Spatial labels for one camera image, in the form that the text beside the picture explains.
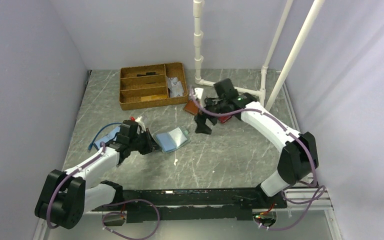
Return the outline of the green card holder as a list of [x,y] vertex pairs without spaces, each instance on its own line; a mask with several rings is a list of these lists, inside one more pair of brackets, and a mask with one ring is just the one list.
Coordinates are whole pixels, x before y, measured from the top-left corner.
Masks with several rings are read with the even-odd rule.
[[183,127],[176,127],[168,132],[157,133],[154,135],[154,139],[163,153],[175,152],[191,141],[189,132]]

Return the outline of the orange credit card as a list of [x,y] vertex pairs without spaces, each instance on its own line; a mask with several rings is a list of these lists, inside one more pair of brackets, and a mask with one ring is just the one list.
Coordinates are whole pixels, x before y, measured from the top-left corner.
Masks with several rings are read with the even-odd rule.
[[164,94],[155,94],[155,95],[151,95],[150,96],[150,99],[153,100],[153,101],[156,101],[156,100],[165,100],[167,99],[168,96],[167,95],[164,95]]

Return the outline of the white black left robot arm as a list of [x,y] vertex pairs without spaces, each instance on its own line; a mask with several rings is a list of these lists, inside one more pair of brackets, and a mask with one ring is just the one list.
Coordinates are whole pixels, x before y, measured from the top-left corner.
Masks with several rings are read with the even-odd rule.
[[145,126],[144,118],[121,122],[109,137],[93,140],[97,152],[64,171],[51,171],[44,182],[34,215],[46,221],[50,229],[72,229],[84,213],[101,206],[119,209],[124,203],[123,187],[98,179],[108,170],[119,167],[132,152],[147,155],[159,150]]

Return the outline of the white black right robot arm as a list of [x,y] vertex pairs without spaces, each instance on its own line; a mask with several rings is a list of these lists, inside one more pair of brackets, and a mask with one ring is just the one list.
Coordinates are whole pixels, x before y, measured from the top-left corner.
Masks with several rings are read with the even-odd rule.
[[275,195],[312,174],[309,186],[318,184],[316,169],[319,166],[315,137],[310,132],[300,133],[281,122],[250,93],[239,93],[231,79],[220,80],[213,85],[217,96],[202,98],[202,88],[192,88],[190,98],[200,112],[194,117],[197,134],[212,133],[207,120],[213,125],[222,117],[236,117],[268,139],[279,151],[276,170],[259,184],[256,203],[267,208],[275,201]]

